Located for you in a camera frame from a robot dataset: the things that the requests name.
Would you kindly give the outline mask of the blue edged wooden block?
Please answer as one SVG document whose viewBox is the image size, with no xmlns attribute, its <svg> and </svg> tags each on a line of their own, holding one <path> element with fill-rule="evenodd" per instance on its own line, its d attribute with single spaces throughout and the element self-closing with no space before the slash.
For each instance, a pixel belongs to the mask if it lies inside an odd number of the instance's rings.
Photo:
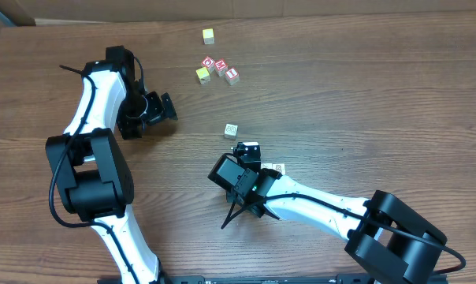
<svg viewBox="0 0 476 284">
<path fill-rule="evenodd" d="M 237 130 L 237 125 L 227 124 L 224 130 L 224 137 L 226 139 L 235 140 L 237 138 Z"/>
</svg>

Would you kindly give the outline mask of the green letter B block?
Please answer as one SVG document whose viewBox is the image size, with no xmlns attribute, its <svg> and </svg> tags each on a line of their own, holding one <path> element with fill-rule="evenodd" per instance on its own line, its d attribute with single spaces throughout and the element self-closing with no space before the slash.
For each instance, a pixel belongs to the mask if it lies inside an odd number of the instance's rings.
<svg viewBox="0 0 476 284">
<path fill-rule="evenodd" d="M 282 175 L 286 175 L 285 164 L 284 163 L 273 163 L 272 167 L 277 172 L 281 173 Z"/>
</svg>

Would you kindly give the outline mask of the beige drawing wooden block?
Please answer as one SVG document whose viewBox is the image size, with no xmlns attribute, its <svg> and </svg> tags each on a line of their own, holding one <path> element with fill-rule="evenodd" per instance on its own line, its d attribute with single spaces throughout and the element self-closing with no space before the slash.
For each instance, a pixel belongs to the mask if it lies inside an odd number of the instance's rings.
<svg viewBox="0 0 476 284">
<path fill-rule="evenodd" d="M 272 163 L 261 163 L 261 169 L 266 168 L 266 169 L 273 169 L 273 164 Z"/>
</svg>

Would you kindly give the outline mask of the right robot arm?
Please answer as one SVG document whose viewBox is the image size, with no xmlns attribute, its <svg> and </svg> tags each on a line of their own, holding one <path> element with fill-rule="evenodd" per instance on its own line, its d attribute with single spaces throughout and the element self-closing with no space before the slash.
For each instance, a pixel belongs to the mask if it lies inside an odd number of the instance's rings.
<svg viewBox="0 0 476 284">
<path fill-rule="evenodd" d="M 239 142 L 208 178 L 243 211 L 301 222 L 345 241 L 345 252 L 379 283 L 427 283 L 447 242 L 391 193 L 378 190 L 369 199 L 338 196 L 262 166 L 256 142 Z"/>
</svg>

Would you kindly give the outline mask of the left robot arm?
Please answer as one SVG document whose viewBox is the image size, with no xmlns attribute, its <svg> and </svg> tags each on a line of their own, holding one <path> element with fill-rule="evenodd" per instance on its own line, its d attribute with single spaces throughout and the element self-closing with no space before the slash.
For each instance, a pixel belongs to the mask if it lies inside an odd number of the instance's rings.
<svg viewBox="0 0 476 284">
<path fill-rule="evenodd" d="M 49 209 L 56 222 L 72 227 L 56 211 L 59 195 L 64 209 L 80 218 L 76 227 L 102 238 L 121 274 L 117 282 L 170 283 L 134 216 L 134 181 L 114 136 L 140 138 L 146 127 L 177 119 L 169 95 L 149 92 L 144 76 L 135 75 L 142 68 L 130 50 L 115 46 L 78 71 L 83 93 L 76 113 L 61 135 L 46 141 Z"/>
</svg>

